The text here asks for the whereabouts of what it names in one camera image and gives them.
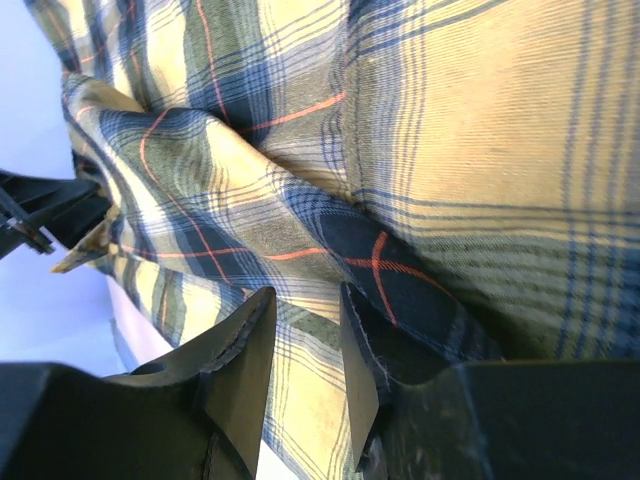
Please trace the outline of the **yellow plaid long sleeve shirt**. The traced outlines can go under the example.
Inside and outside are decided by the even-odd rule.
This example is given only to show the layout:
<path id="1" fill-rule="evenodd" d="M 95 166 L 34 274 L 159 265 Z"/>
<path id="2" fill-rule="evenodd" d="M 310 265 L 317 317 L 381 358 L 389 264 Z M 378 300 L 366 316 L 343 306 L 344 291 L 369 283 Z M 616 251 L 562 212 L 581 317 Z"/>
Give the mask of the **yellow plaid long sleeve shirt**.
<path id="1" fill-rule="evenodd" d="M 59 270 L 173 346 L 273 287 L 263 438 L 297 477 L 356 477 L 344 282 L 461 359 L 638 358 L 637 2 L 27 9 L 112 203 Z"/>

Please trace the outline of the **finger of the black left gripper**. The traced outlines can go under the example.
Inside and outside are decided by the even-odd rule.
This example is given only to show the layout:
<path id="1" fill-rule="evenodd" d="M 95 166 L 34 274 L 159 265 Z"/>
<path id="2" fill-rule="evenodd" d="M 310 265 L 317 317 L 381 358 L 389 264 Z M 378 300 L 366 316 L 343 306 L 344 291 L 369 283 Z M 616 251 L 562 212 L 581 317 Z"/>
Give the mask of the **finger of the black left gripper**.
<path id="1" fill-rule="evenodd" d="M 103 219 L 110 201 L 97 183 L 1 172 L 1 256 L 25 245 L 39 254 L 70 249 Z"/>

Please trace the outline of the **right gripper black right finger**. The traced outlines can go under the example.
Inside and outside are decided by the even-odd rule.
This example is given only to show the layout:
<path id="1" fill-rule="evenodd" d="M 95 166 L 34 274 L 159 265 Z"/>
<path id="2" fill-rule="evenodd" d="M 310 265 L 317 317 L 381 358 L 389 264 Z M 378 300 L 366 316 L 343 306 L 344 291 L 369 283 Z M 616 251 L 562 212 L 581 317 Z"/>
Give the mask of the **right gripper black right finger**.
<path id="1" fill-rule="evenodd" d="M 353 460 L 366 479 L 635 479 L 635 361 L 449 364 L 351 285 L 341 344 Z"/>

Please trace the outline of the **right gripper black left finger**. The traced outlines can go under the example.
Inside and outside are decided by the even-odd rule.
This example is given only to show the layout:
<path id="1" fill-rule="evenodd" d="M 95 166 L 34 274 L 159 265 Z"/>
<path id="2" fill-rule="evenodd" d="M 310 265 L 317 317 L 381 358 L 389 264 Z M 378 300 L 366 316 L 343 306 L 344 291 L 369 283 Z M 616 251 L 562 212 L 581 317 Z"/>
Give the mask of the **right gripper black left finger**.
<path id="1" fill-rule="evenodd" d="M 252 479 L 276 333 L 264 287 L 229 317 L 128 374 L 1 367 L 5 479 Z"/>

